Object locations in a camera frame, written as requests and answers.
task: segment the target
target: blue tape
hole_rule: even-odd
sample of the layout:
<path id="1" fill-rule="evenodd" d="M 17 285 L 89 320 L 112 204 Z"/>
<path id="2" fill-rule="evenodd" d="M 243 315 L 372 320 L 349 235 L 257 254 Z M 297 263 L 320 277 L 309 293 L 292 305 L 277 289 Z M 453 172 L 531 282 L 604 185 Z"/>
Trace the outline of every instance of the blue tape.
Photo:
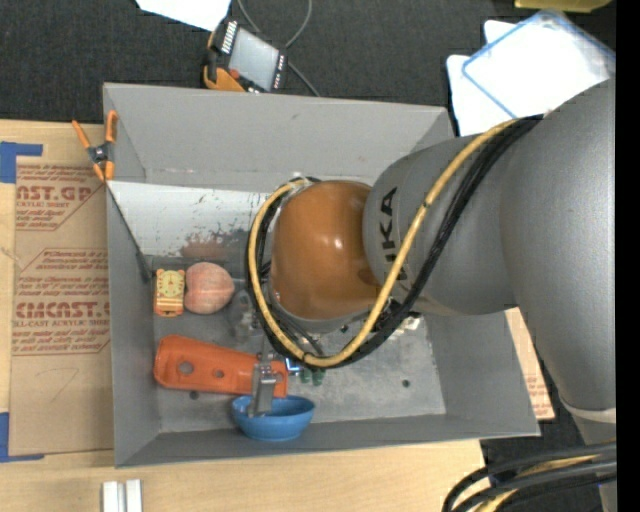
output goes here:
<path id="1" fill-rule="evenodd" d="M 0 142 L 0 183 L 16 182 L 17 156 L 42 156 L 42 144 Z"/>
<path id="2" fill-rule="evenodd" d="M 0 464 L 3 462 L 15 462 L 19 460 L 38 460 L 43 455 L 25 455 L 21 457 L 9 457 L 9 413 L 0 413 Z"/>

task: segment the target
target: black floor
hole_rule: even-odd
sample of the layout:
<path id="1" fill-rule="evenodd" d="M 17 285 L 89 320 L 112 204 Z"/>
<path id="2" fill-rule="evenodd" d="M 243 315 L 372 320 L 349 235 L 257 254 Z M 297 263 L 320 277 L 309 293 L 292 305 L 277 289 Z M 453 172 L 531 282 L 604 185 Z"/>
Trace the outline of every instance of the black floor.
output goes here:
<path id="1" fill-rule="evenodd" d="M 245 4 L 280 41 L 306 13 L 305 0 Z M 449 107 L 446 58 L 478 50 L 487 19 L 516 22 L 534 12 L 512 0 L 316 0 L 289 55 L 323 96 Z M 569 17 L 616 49 L 615 0 Z M 201 87 L 208 35 L 145 14 L 133 0 L 0 0 L 0 118 L 101 122 L 105 81 Z M 293 75 L 284 92 L 309 94 Z M 541 438 L 484 443 L 489 460 L 581 444 L 555 391 L 553 400 L 558 417 L 542 424 Z M 588 512 L 597 503 L 597 491 L 583 489 L 510 510 Z"/>

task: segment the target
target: blue plastic bowl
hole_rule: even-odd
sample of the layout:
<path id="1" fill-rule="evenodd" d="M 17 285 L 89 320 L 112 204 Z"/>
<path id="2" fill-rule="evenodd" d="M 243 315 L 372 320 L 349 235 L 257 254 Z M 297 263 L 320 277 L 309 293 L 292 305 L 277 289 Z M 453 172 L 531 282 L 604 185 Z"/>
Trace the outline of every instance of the blue plastic bowl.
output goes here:
<path id="1" fill-rule="evenodd" d="M 315 404 L 300 396 L 274 398 L 272 410 L 263 416 L 247 416 L 251 396 L 236 398 L 232 404 L 232 414 L 240 430 L 251 439 L 258 441 L 290 441 L 296 439 L 307 428 Z"/>

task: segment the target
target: table surface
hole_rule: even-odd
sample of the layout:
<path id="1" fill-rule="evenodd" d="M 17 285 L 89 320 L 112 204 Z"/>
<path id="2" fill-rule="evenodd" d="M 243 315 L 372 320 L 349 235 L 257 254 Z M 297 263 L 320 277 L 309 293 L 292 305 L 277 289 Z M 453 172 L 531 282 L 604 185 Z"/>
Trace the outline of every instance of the table surface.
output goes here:
<path id="1" fill-rule="evenodd" d="M 113 452 L 0 464 L 11 512 L 100 510 L 102 482 L 141 479 L 145 512 L 440 511 L 483 465 L 477 441 L 114 469 Z"/>

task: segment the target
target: yellow cable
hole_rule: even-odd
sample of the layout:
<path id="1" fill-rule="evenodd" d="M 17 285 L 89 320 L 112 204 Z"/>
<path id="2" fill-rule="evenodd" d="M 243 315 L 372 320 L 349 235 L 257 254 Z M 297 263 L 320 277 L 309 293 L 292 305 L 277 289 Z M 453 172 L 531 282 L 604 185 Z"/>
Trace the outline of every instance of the yellow cable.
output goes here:
<path id="1" fill-rule="evenodd" d="M 276 190 L 276 192 L 274 192 L 269 197 L 267 202 L 264 203 L 264 205 L 260 208 L 260 210 L 258 211 L 258 214 L 256 215 L 256 218 L 251 227 L 251 232 L 249 233 L 248 253 L 249 253 L 249 276 L 251 280 L 251 286 L 253 287 L 253 291 L 256 296 L 258 307 L 260 308 L 262 315 L 264 316 L 267 324 L 269 325 L 269 328 L 273 331 L 274 335 L 278 338 L 278 341 L 282 343 L 287 348 L 287 350 L 289 350 L 292 354 L 294 354 L 298 359 L 301 359 L 303 362 L 309 363 L 319 368 L 330 368 L 332 366 L 336 366 L 342 363 L 343 361 L 345 361 L 346 359 L 348 359 L 350 356 L 352 356 L 354 352 L 358 350 L 358 348 L 360 348 L 360 346 L 364 343 L 367 335 L 373 329 L 373 326 L 375 325 L 375 322 L 377 321 L 378 316 L 384 309 L 387 303 L 387 299 L 391 294 L 391 289 L 393 288 L 393 285 L 395 284 L 396 278 L 398 277 L 398 274 L 402 269 L 402 265 L 404 264 L 407 254 L 411 249 L 411 244 L 413 243 L 413 240 L 415 239 L 416 234 L 418 233 L 418 230 L 420 229 L 420 226 L 422 225 L 422 222 L 425 216 L 427 215 L 429 208 L 431 208 L 433 202 L 438 198 L 438 196 L 440 195 L 440 193 L 442 192 L 446 184 L 449 182 L 449 180 L 453 177 L 455 172 L 462 166 L 465 160 L 467 160 L 467 158 L 469 158 L 469 156 L 474 151 L 476 151 L 485 142 L 495 137 L 498 133 L 500 133 L 507 126 L 513 124 L 514 122 L 515 120 L 501 123 L 497 126 L 494 126 L 490 130 L 487 130 L 485 133 L 478 135 L 467 146 L 465 146 L 464 149 L 462 149 L 462 151 L 460 151 L 455 156 L 455 158 L 451 161 L 451 163 L 447 166 L 447 168 L 443 171 L 443 173 L 438 177 L 436 182 L 433 184 L 433 186 L 427 193 L 424 199 L 424 202 L 418 208 L 418 211 L 416 212 L 416 215 L 414 216 L 413 221 L 409 226 L 407 234 L 405 235 L 405 238 L 402 241 L 402 245 L 400 246 L 400 250 L 398 251 L 396 259 L 391 265 L 389 274 L 387 275 L 387 278 L 382 286 L 382 289 L 380 290 L 380 293 L 376 298 L 376 302 L 371 308 L 371 311 L 369 312 L 369 316 L 367 317 L 365 323 L 363 324 L 358 334 L 349 343 L 347 343 L 340 352 L 331 356 L 315 356 L 313 354 L 305 353 L 303 350 L 301 350 L 293 341 L 291 341 L 287 337 L 287 335 L 282 331 L 282 329 L 280 329 L 280 326 L 278 325 L 276 320 L 273 318 L 273 315 L 271 315 L 269 306 L 267 305 L 264 295 L 262 294 L 260 279 L 258 276 L 258 269 L 256 267 L 256 254 L 255 254 L 256 239 L 258 236 L 260 224 L 269 206 L 273 204 L 273 202 L 276 199 L 278 199 L 280 196 L 292 190 L 294 187 L 301 184 L 302 181 L 304 180 L 296 180 L 295 182 L 287 183 L 286 185 L 283 185 L 278 190 Z"/>

